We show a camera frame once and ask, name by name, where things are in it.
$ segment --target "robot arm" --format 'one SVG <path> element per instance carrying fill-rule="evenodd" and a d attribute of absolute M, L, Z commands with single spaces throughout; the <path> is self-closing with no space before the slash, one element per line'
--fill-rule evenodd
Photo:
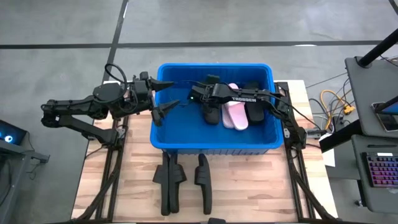
<path fill-rule="evenodd" d="M 285 135 L 289 135 L 289 144 L 294 148 L 305 149 L 307 133 L 294 119 L 292 105 L 282 93 L 268 90 L 232 89 L 225 83 L 192 86 L 188 98 L 199 103 L 223 104 L 229 101 L 259 103 L 270 114 L 280 119 L 287 126 Z"/>
<path fill-rule="evenodd" d="M 119 119 L 150 110 L 155 125 L 161 126 L 162 118 L 179 103 L 175 100 L 156 106 L 152 91 L 163 90 L 174 83 L 149 78 L 147 72 L 141 72 L 140 78 L 134 77 L 132 82 L 123 84 L 127 89 L 117 83 L 97 86 L 93 94 L 83 100 L 48 100 L 41 106 L 44 112 L 42 124 L 50 128 L 67 127 L 81 132 L 86 138 L 94 137 L 100 143 L 114 144 L 120 136 L 115 129 L 103 130 L 73 118 L 72 115 L 105 119 L 109 112 L 113 119 Z"/>

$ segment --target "concrete floor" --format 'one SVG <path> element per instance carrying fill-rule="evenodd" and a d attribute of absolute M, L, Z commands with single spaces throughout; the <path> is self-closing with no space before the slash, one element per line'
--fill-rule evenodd
<path fill-rule="evenodd" d="M 4 50 L 11 44 L 110 44 L 123 0 L 0 0 L 0 119 L 32 133 L 37 151 L 51 154 L 26 178 L 12 223 L 49 223 L 70 218 L 87 140 L 69 129 L 41 125 L 40 105 L 49 99 L 79 99 L 101 83 L 109 48 Z M 388 0 L 135 0 L 124 13 L 120 43 L 268 41 L 353 41 L 318 47 L 179 47 L 118 49 L 114 62 L 128 77 L 147 70 L 156 77 L 166 62 L 259 62 L 275 80 L 302 79 L 306 85 L 345 72 L 344 59 L 363 55 L 396 29 Z M 384 56 L 398 55 L 391 48 Z M 308 90 L 339 90 L 346 75 Z M 313 112 L 320 112 L 312 104 Z M 347 119 L 353 121 L 355 114 Z M 395 215 L 357 208 L 358 188 L 331 179 L 339 217 L 347 221 L 397 223 Z"/>

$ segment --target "slipper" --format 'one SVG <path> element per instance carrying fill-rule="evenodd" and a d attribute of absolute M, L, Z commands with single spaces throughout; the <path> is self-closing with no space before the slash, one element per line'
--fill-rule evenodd
<path fill-rule="evenodd" d="M 235 83 L 230 83 L 229 86 L 238 89 Z M 249 126 L 248 118 L 244 110 L 245 102 L 229 101 L 225 105 L 226 110 L 231 118 L 234 128 L 238 131 L 245 130 Z"/>
<path fill-rule="evenodd" d="M 222 114 L 223 114 L 224 127 L 234 128 L 234 124 L 232 123 L 231 118 L 229 117 L 229 114 L 228 114 L 228 111 L 227 111 L 225 105 L 222 105 L 221 109 L 222 109 Z"/>
<path fill-rule="evenodd" d="M 207 75 L 205 84 L 216 84 L 220 82 L 220 77 L 216 75 Z M 219 104 L 210 104 L 204 103 L 201 107 L 203 117 L 205 118 L 206 123 L 217 125 L 220 121 L 220 105 Z"/>
<path fill-rule="evenodd" d="M 247 83 L 244 88 L 250 90 L 259 89 L 259 83 Z M 264 108 L 259 103 L 246 103 L 244 109 L 248 116 L 249 124 L 261 124 L 264 120 Z"/>

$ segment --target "wooden table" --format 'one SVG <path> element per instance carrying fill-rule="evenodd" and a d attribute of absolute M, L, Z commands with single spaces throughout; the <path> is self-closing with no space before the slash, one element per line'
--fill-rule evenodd
<path fill-rule="evenodd" d="M 304 82 L 289 80 L 288 83 L 292 104 L 311 118 Z M 295 117 L 298 125 L 313 128 L 299 114 L 295 113 Z M 109 128 L 112 121 L 108 116 L 108 119 L 95 121 L 95 125 Z M 152 182 L 156 166 L 162 163 L 162 151 L 149 141 L 151 121 L 148 111 L 130 116 L 114 222 L 205 222 L 209 217 L 223 218 L 227 222 L 297 220 L 284 146 L 261 156 L 207 156 L 213 187 L 211 215 L 203 214 L 201 189 L 193 183 L 198 157 L 178 156 L 188 180 L 180 185 L 180 212 L 163 217 L 160 214 L 160 184 Z M 309 139 L 308 143 L 318 144 L 318 141 Z M 99 147 L 98 142 L 91 142 L 88 153 Z M 328 212 L 337 217 L 321 150 L 307 146 L 303 156 L 312 192 Z M 85 161 L 72 218 L 82 214 L 98 193 L 105 157 L 106 149 L 102 149 Z M 300 197 L 308 217 L 303 192 Z"/>

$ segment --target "rgb keyboard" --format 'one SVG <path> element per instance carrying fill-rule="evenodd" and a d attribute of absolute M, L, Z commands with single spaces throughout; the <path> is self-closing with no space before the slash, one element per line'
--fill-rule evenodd
<path fill-rule="evenodd" d="M 398 188 L 398 154 L 364 152 L 372 187 Z"/>

